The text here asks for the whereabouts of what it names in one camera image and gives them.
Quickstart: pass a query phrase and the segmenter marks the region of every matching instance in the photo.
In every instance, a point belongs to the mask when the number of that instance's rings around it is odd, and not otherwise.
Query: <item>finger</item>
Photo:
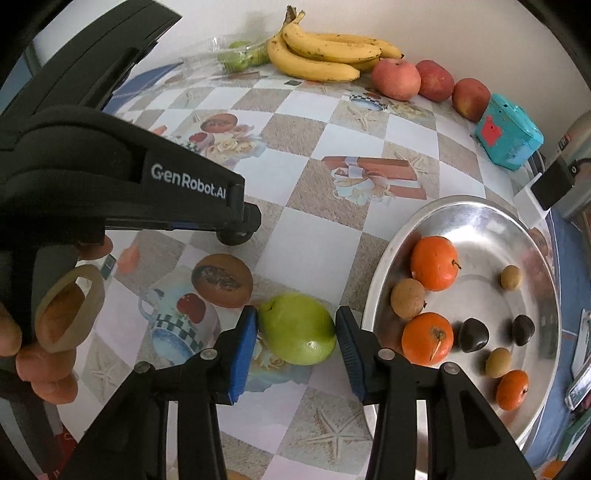
[[[74,374],[55,382],[31,382],[38,397],[55,405],[72,403],[78,395],[78,383]]]
[[[81,260],[96,260],[108,255],[113,250],[113,242],[105,235],[105,240],[102,245],[81,245],[80,259]]]
[[[66,285],[37,320],[35,326],[37,338],[45,343],[57,342],[76,318],[84,300],[84,292],[78,285],[75,283]]]
[[[75,362],[75,349],[49,353],[34,342],[17,353],[17,373],[27,382],[55,382],[68,376]]]
[[[21,343],[21,329],[0,303],[0,356],[16,355],[21,348]]]

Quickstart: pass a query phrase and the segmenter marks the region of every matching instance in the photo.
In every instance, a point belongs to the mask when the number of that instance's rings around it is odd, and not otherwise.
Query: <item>bunch of bananas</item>
[[[305,16],[287,7],[283,27],[267,44],[269,59],[281,72],[317,82],[349,82],[370,70],[380,58],[404,55],[391,43],[377,38],[335,33],[306,33]]]

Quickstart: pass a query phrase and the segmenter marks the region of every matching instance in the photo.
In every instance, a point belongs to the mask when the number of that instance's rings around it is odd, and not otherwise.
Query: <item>silver bowl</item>
[[[469,317],[487,326],[490,340],[478,352],[453,349],[446,361],[462,367],[490,402],[517,445],[523,448],[536,418],[541,413],[558,366],[560,350],[560,309],[552,274],[542,253],[523,224],[498,205],[477,197],[445,197],[425,205],[394,236],[384,252],[369,287],[362,328],[373,331],[382,346],[401,352],[405,323],[390,307],[392,287],[410,276],[410,254],[423,236],[441,235],[458,251],[462,270],[447,290],[428,292],[424,312],[437,312],[456,330]],[[509,264],[524,275],[521,288],[506,291],[499,275]],[[510,326],[519,314],[535,324],[532,339],[522,347],[512,343]],[[511,369],[529,375],[530,390],[516,410],[503,411],[495,403],[498,380],[484,376],[488,354],[499,346],[512,352]],[[370,431],[375,430],[375,406],[365,407]],[[427,416],[424,402],[418,405],[417,473],[427,472]]]

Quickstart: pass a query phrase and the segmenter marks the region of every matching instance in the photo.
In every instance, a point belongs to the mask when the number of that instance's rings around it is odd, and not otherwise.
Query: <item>green apple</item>
[[[324,361],[335,348],[335,324],[317,300],[282,293],[259,308],[259,330],[271,352],[293,365]]]

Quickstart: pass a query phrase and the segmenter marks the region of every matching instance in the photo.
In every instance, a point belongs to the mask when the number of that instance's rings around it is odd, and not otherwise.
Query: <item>red sticker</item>
[[[487,115],[484,120],[484,125],[482,125],[482,131],[480,134],[482,135],[482,138],[486,144],[489,147],[492,147],[503,134],[503,130],[501,130],[501,127],[495,125],[492,115]]]

